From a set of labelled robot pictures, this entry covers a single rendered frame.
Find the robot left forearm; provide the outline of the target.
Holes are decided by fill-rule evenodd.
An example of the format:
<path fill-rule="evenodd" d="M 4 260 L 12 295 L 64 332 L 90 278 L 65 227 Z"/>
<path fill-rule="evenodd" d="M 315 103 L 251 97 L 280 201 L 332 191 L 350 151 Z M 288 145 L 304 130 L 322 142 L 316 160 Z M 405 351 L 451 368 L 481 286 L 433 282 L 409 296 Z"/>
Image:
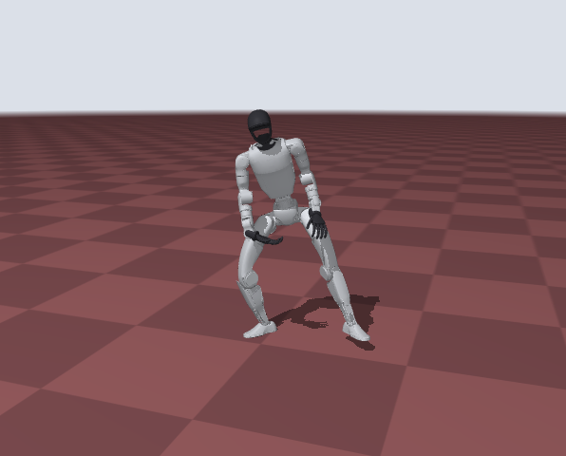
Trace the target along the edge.
<path fill-rule="evenodd" d="M 308 200 L 309 200 L 309 206 L 312 209 L 312 211 L 319 211 L 320 212 L 321 200 L 319 199 L 319 195 L 318 195 L 318 191 L 317 191 L 318 188 L 317 188 L 315 177 L 314 177 L 314 174 L 312 173 L 312 171 L 311 171 L 311 178 L 312 178 L 313 184 L 307 185 L 308 187 L 305 188 L 305 192 L 307 193 Z"/>

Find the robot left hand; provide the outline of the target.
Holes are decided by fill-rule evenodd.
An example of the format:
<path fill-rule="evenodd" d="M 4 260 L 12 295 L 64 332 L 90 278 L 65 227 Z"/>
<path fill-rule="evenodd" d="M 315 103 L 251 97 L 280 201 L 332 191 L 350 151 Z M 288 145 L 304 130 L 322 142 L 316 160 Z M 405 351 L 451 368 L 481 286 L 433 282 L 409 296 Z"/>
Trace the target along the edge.
<path fill-rule="evenodd" d="M 310 220 L 307 224 L 306 229 L 310 228 L 310 225 L 313 225 L 313 230 L 312 230 L 312 235 L 311 237 L 313 238 L 314 234 L 315 234 L 315 229 L 317 228 L 317 236 L 316 239 L 319 238 L 319 234 L 320 234 L 320 229 L 321 229 L 321 237 L 320 239 L 323 237 L 324 235 L 324 230 L 325 230 L 325 235 L 324 238 L 327 237 L 327 233 L 328 233 L 328 229 L 326 226 L 325 221 L 321 218 L 321 213 L 319 211 L 312 211 L 312 209 L 309 209 L 309 216 L 310 216 Z M 324 227 L 324 228 L 323 228 Z"/>

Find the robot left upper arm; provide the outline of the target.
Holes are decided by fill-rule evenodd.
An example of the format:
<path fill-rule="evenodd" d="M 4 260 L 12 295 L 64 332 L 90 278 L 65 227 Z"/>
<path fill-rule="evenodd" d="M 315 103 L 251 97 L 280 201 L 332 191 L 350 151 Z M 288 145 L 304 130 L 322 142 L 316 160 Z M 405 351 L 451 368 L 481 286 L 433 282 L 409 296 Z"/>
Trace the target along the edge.
<path fill-rule="evenodd" d="M 297 166 L 301 171 L 301 174 L 299 174 L 298 177 L 302 185 L 313 183 L 311 178 L 310 161 L 303 142 L 298 138 L 293 138 L 285 140 L 285 143 L 290 153 L 294 155 Z"/>

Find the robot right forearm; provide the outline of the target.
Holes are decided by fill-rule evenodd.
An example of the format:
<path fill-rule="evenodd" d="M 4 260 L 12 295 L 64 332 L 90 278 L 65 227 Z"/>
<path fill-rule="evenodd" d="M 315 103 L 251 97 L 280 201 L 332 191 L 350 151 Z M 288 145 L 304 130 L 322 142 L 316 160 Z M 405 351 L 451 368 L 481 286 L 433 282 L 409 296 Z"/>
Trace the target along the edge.
<path fill-rule="evenodd" d="M 255 232 L 254 219 L 252 214 L 253 209 L 252 206 L 249 204 L 242 205 L 240 193 L 238 193 L 237 199 L 238 199 L 239 213 L 241 215 L 241 223 L 244 229 L 243 235 L 245 238 L 250 239 L 249 237 L 245 236 L 245 232 L 247 230 Z"/>

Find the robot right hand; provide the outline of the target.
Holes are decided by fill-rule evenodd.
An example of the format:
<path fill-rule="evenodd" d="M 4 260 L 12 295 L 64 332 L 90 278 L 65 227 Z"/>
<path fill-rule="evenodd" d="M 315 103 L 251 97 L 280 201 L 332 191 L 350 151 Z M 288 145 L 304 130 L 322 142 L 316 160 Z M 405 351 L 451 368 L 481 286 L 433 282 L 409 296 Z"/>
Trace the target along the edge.
<path fill-rule="evenodd" d="M 245 236 L 248 237 L 248 238 L 251 238 L 253 241 L 257 240 L 257 241 L 262 242 L 264 244 L 272 244 L 272 245 L 278 244 L 283 240 L 283 237 L 280 237 L 278 240 L 270 239 L 268 237 L 261 236 L 258 231 L 253 232 L 253 231 L 250 231 L 250 230 L 247 230 L 245 232 Z"/>

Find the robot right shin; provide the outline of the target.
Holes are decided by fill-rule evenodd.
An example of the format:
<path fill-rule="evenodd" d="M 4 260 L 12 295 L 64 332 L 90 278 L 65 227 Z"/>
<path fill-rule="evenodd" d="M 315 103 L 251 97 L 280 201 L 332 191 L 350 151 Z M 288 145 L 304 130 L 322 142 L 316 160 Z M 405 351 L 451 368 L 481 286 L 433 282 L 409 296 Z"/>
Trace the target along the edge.
<path fill-rule="evenodd" d="M 263 326 L 269 325 L 269 320 L 264 309 L 264 297 L 259 285 L 254 285 L 252 288 L 242 286 L 238 281 L 236 282 L 239 290 L 241 291 L 245 301 L 250 309 L 253 311 L 259 323 Z M 261 321 L 261 322 L 260 322 Z M 265 325 L 264 325 L 265 322 Z M 268 324 L 267 324 L 268 323 Z"/>

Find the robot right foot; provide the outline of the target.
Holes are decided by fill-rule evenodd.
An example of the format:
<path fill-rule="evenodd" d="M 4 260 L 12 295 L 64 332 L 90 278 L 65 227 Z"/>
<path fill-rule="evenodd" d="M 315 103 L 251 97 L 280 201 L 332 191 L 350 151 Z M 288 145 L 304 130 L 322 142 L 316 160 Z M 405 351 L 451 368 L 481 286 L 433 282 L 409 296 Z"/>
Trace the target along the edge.
<path fill-rule="evenodd" d="M 265 333 L 273 333 L 277 331 L 277 327 L 275 325 L 275 323 L 273 321 L 269 321 L 269 325 L 264 325 L 258 323 L 255 327 L 253 327 L 251 330 L 247 331 L 246 333 L 243 334 L 243 336 L 245 338 L 252 338 L 252 337 L 257 337 L 260 335 L 263 335 Z M 268 324 L 268 323 L 267 323 Z"/>

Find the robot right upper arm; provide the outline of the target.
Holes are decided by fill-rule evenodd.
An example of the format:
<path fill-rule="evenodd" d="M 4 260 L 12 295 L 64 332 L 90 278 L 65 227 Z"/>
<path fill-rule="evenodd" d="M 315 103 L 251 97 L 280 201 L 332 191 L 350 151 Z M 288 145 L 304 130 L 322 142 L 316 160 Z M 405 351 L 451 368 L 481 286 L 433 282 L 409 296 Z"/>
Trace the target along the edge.
<path fill-rule="evenodd" d="M 253 191 L 249 191 L 249 151 L 246 151 L 236 157 L 236 184 L 241 196 L 242 204 L 253 202 Z"/>

